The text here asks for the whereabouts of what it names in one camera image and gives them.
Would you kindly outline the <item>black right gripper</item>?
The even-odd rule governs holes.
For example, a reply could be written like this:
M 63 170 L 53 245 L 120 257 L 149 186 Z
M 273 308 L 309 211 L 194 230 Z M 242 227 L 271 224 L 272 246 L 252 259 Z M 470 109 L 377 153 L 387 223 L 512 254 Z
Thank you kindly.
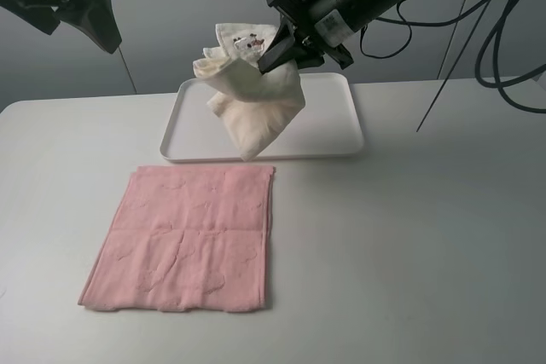
M 319 67 L 328 55 L 342 69 L 353 63 L 345 39 L 354 34 L 340 10 L 350 0 L 266 0 L 281 15 L 281 24 L 268 49 L 258 59 L 266 74 L 295 61 L 297 68 Z

